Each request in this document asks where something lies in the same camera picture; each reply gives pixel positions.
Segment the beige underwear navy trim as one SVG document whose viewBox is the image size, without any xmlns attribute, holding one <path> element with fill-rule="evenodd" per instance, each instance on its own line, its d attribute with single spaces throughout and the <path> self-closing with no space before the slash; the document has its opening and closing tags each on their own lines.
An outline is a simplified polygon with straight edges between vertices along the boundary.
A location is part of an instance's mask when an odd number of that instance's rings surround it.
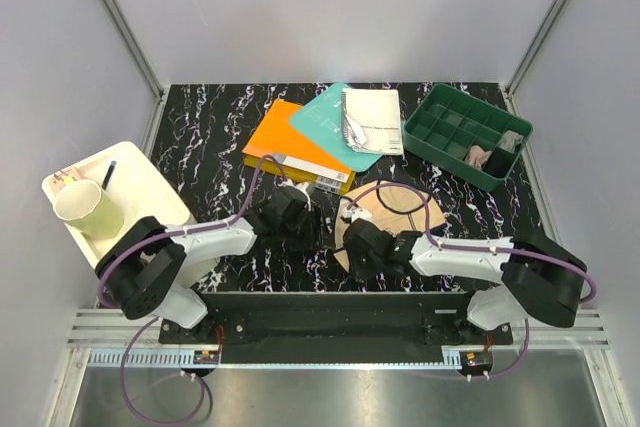
<svg viewBox="0 0 640 427">
<path fill-rule="evenodd" d="M 334 236 L 336 249 L 333 256 L 339 265 L 353 276 L 347 253 L 343 250 L 343 235 L 348 224 L 342 219 L 348 204 L 374 185 L 388 184 L 388 181 L 370 182 L 349 192 L 340 199 L 337 209 Z M 425 230 L 426 214 L 424 205 L 417 195 L 403 187 L 387 187 L 364 196 L 357 202 L 358 206 L 370 212 L 374 224 L 389 234 L 397 235 L 402 231 Z"/>
</svg>

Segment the grey underwear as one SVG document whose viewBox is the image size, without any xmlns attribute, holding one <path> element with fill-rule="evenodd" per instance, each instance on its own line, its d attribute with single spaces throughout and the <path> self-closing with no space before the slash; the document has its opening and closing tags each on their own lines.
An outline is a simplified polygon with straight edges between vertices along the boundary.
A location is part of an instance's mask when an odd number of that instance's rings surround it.
<svg viewBox="0 0 640 427">
<path fill-rule="evenodd" d="M 497 147 L 506 152 L 515 153 L 520 148 L 523 140 L 523 135 L 507 130 L 498 141 Z"/>
</svg>

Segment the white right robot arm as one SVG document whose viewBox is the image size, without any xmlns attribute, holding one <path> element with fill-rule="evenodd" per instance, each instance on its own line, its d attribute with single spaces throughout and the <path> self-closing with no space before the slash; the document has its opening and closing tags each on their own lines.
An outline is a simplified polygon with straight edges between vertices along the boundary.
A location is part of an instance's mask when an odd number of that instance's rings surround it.
<svg viewBox="0 0 640 427">
<path fill-rule="evenodd" d="M 357 219 L 343 236 L 350 272 L 386 276 L 454 276 L 490 282 L 471 294 L 454 331 L 476 343 L 504 323 L 533 318 L 570 328 L 575 323 L 587 267 L 541 232 L 490 240 L 446 239 L 417 231 L 392 235 Z"/>
</svg>

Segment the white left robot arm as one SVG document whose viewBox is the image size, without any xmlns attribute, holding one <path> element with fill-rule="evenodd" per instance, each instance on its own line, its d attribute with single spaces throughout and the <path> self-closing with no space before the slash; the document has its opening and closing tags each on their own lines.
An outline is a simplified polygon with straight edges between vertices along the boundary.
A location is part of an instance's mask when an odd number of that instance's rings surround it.
<svg viewBox="0 0 640 427">
<path fill-rule="evenodd" d="M 170 228 L 146 216 L 96 265 L 101 302 L 129 320 L 154 315 L 172 321 L 193 342 L 206 342 L 215 333 L 216 319 L 191 289 L 193 282 L 179 280 L 180 273 L 272 243 L 294 252 L 335 246 L 321 207 L 291 186 L 224 220 Z"/>
</svg>

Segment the pink rolled underwear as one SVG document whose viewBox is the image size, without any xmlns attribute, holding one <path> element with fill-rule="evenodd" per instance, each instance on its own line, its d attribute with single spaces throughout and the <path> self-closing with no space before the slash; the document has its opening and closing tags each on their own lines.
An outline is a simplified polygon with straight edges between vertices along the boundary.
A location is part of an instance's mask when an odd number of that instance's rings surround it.
<svg viewBox="0 0 640 427">
<path fill-rule="evenodd" d="M 491 150 L 484 150 L 479 145 L 473 145 L 467 152 L 464 161 L 471 167 L 482 170 L 492 155 Z"/>
</svg>

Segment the yellow binder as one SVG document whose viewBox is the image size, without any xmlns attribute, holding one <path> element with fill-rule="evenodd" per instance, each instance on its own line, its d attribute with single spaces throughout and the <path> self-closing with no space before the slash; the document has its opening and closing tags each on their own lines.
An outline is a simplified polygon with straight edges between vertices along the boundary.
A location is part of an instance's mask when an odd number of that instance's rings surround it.
<svg viewBox="0 0 640 427">
<path fill-rule="evenodd" d="M 248 167 L 256 168 L 258 164 L 259 158 L 255 156 L 245 155 L 244 156 L 244 164 Z M 315 188 L 320 189 L 322 191 L 345 195 L 347 194 L 352 187 L 352 184 L 355 179 L 355 172 L 351 172 L 347 177 L 345 182 L 339 182 L 337 180 L 332 180 L 326 176 L 319 176 L 314 173 L 306 172 L 304 170 L 296 169 L 294 167 L 283 166 L 284 174 L 286 177 L 296 183 L 300 182 L 308 182 L 312 184 Z M 280 168 L 276 166 L 273 161 L 265 160 L 260 166 L 260 170 L 270 173 L 276 176 L 281 176 L 282 172 Z"/>
</svg>

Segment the orange folder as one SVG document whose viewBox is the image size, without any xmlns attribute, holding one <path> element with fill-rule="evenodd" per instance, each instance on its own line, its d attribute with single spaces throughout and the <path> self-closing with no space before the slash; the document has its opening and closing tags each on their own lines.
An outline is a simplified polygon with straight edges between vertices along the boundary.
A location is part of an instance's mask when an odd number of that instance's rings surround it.
<svg viewBox="0 0 640 427">
<path fill-rule="evenodd" d="M 275 100 L 242 152 L 256 158 L 269 154 L 285 166 L 345 183 L 352 170 L 291 126 L 290 119 L 300 108 Z"/>
</svg>

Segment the teal plastic board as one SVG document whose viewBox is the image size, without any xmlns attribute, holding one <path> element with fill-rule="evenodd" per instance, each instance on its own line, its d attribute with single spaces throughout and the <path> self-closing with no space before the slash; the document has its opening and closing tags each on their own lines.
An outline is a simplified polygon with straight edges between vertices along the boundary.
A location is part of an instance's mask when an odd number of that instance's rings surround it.
<svg viewBox="0 0 640 427">
<path fill-rule="evenodd" d="M 355 172 L 368 170 L 382 156 L 352 150 L 343 136 L 342 90 L 354 88 L 336 83 L 305 104 L 290 119 L 290 124 L 302 135 Z"/>
</svg>

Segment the white Canon safety booklet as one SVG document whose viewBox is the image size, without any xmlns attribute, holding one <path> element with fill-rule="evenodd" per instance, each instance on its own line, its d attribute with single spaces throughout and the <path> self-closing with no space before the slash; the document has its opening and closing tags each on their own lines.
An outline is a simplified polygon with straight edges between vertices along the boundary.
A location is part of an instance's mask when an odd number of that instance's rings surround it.
<svg viewBox="0 0 640 427">
<path fill-rule="evenodd" d="M 402 118 L 395 89 L 342 90 L 343 136 L 354 151 L 376 155 L 401 155 Z"/>
</svg>

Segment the green compartment tray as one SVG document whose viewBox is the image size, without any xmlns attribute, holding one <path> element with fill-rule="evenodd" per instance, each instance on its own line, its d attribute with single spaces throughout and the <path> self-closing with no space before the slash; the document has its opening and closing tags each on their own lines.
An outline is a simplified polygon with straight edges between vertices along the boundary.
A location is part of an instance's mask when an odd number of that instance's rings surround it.
<svg viewBox="0 0 640 427">
<path fill-rule="evenodd" d="M 497 147 L 507 130 L 524 136 L 515 153 Z M 403 146 L 420 159 L 491 192 L 507 180 L 532 133 L 529 121 L 450 85 L 436 84 L 406 120 Z M 482 170 L 464 161 L 473 145 L 492 151 Z"/>
</svg>

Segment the blue black pen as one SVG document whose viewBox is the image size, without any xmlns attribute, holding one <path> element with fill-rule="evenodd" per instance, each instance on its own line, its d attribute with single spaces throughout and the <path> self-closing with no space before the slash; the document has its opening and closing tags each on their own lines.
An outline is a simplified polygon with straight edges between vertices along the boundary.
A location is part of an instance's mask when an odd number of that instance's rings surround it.
<svg viewBox="0 0 640 427">
<path fill-rule="evenodd" d="M 111 177 L 113 175 L 113 172 L 114 172 L 114 170 L 116 168 L 116 165 L 117 165 L 117 161 L 112 160 L 110 162 L 109 167 L 107 169 L 107 172 L 106 172 L 106 174 L 105 174 L 105 176 L 103 178 L 102 184 L 101 184 L 101 187 L 102 187 L 103 190 L 107 189 L 107 187 L 109 185 L 109 182 L 111 180 Z"/>
</svg>

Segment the cream plastic bin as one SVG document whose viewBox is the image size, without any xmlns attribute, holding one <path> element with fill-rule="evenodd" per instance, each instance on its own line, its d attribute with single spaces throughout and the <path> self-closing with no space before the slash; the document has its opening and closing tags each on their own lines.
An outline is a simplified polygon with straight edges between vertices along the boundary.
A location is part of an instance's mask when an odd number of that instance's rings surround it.
<svg viewBox="0 0 640 427">
<path fill-rule="evenodd" d="M 100 183 L 111 164 L 114 164 L 115 168 L 106 193 L 124 216 L 119 236 L 123 236 L 127 229 L 145 216 L 153 215 L 168 227 L 195 222 L 189 208 L 170 183 L 130 141 L 116 143 L 49 174 L 41 183 L 42 190 L 50 201 L 54 201 L 63 188 L 66 177 L 85 178 Z"/>
</svg>

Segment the green paper cup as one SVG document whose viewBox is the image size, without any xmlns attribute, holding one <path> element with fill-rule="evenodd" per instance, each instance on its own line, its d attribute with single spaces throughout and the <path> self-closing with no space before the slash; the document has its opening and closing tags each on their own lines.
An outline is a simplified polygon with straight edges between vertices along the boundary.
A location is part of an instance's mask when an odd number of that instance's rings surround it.
<svg viewBox="0 0 640 427">
<path fill-rule="evenodd" d="M 62 188 L 53 210 L 67 226 L 92 239 L 113 238 L 124 225 L 121 209 L 98 183 L 89 179 L 76 180 Z"/>
</svg>

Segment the pink sticky note pad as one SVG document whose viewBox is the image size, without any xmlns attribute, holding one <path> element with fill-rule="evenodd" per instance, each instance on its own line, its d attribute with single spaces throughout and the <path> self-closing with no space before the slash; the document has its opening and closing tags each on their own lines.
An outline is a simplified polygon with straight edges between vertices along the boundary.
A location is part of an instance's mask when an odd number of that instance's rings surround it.
<svg viewBox="0 0 640 427">
<path fill-rule="evenodd" d="M 66 185 L 82 179 L 83 176 L 77 168 L 70 166 L 54 172 L 48 179 L 48 185 L 53 195 L 56 196 Z"/>
</svg>

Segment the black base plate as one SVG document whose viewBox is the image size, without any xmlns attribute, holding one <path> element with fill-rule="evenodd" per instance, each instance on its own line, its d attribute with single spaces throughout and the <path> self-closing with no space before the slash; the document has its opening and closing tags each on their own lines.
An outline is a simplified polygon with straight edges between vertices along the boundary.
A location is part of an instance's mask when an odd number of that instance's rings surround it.
<svg viewBox="0 0 640 427">
<path fill-rule="evenodd" d="M 425 367 L 443 348 L 510 346 L 511 327 L 483 332 L 465 320 L 462 293 L 241 293 L 202 295 L 209 309 L 192 329 L 165 320 L 162 344 L 221 341 L 225 366 Z"/>
</svg>

